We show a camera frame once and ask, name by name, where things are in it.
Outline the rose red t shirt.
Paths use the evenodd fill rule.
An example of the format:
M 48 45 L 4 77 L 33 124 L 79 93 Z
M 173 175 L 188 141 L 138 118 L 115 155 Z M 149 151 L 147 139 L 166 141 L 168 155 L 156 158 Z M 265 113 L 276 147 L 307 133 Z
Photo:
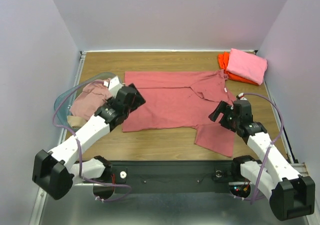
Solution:
M 122 130 L 193 128 L 196 145 L 231 157 L 235 134 L 209 119 L 221 101 L 231 104 L 235 100 L 226 88 L 227 80 L 223 70 L 127 71 L 125 83 L 135 85 L 145 104 L 129 115 Z

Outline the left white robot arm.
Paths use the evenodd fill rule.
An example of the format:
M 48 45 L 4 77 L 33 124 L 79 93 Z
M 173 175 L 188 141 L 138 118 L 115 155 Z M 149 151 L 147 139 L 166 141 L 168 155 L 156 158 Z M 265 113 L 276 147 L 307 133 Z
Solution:
M 42 149 L 35 155 L 32 181 L 55 200 L 63 198 L 73 185 L 82 182 L 103 185 L 114 179 L 109 161 L 102 156 L 83 161 L 83 153 L 146 102 L 132 83 L 124 85 L 116 77 L 97 83 L 108 88 L 111 97 L 78 131 L 68 127 L 72 134 L 68 139 L 50 151 Z

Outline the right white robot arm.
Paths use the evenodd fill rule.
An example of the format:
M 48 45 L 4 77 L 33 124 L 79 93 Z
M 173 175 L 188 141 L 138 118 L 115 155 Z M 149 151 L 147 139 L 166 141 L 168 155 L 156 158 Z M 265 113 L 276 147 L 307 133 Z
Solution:
M 261 164 L 250 156 L 233 159 L 230 167 L 235 180 L 249 180 L 268 199 L 274 216 L 285 221 L 312 215 L 315 211 L 316 184 L 303 176 L 283 157 L 274 145 L 267 129 L 254 121 L 249 101 L 237 99 L 232 104 L 221 101 L 209 115 L 213 122 L 235 132 L 251 148 Z

